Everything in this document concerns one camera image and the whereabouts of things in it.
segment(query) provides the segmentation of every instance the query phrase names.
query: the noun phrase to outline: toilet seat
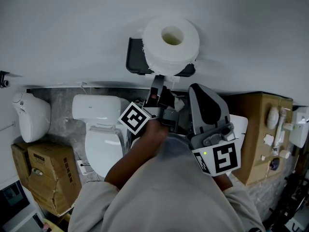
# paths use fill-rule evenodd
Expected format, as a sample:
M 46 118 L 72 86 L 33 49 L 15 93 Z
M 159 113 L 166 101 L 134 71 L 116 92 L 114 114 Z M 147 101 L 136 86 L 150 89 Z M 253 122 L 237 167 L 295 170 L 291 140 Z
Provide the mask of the toilet seat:
M 90 128 L 85 138 L 85 152 L 93 170 L 102 177 L 123 156 L 123 138 L 119 129 Z

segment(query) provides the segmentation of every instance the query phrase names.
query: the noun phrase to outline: hand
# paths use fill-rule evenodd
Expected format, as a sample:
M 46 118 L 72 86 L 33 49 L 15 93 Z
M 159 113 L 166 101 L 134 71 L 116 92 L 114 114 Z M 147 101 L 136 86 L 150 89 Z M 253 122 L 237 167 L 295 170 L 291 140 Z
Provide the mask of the hand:
M 161 125 L 157 119 L 151 119 L 147 122 L 146 131 L 141 139 L 156 147 L 160 147 L 166 140 L 168 134 L 168 127 Z

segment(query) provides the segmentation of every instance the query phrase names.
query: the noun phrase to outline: cable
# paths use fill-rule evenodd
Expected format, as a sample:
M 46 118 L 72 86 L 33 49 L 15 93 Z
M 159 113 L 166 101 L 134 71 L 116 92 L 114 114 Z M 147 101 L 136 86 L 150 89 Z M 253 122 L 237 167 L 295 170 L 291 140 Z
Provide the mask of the cable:
M 8 129 L 8 128 L 10 128 L 11 126 L 14 126 L 15 124 L 13 123 L 12 125 L 10 125 L 10 126 L 7 126 L 7 127 L 4 127 L 4 128 L 2 128 L 0 131 L 3 131 L 3 130 L 5 130 L 5 129 Z
M 78 160 L 81 160 L 81 158 L 79 157 L 79 155 L 77 154 L 77 152 L 73 149 L 74 153 L 77 155 Z
M 87 83 L 82 82 L 82 84 L 81 84 L 81 89 L 82 89 L 82 90 L 86 93 L 86 95 L 87 95 L 86 90 L 84 90 L 84 84 L 87 84 Z
M 42 211 L 42 214 L 43 214 L 43 218 L 46 218 L 46 215 L 45 215 L 45 213 L 43 212 L 43 210 L 42 210 L 42 208 L 41 208 L 41 206 L 38 204 L 38 206 L 39 206 L 39 208 L 40 208 L 40 210 Z

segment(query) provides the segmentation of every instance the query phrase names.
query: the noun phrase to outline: gray shirt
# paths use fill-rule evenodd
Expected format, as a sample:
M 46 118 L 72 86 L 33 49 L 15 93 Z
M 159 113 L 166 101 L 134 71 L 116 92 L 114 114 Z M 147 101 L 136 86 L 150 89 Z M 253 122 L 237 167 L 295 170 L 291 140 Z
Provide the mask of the gray shirt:
M 121 190 L 86 183 L 73 210 L 70 232 L 265 231 L 248 194 L 223 192 L 203 174 L 186 142 L 169 137 Z

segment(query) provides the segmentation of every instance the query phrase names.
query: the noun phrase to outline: toilet paper holder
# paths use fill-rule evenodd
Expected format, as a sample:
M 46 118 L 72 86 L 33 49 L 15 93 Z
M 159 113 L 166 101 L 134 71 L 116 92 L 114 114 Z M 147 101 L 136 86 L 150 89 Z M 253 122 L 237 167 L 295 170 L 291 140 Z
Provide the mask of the toilet paper holder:
M 133 74 L 145 75 L 154 73 L 149 69 L 143 52 L 142 39 L 129 38 L 129 44 L 126 55 L 126 68 Z M 195 73 L 194 64 L 188 64 L 176 76 L 189 77 Z

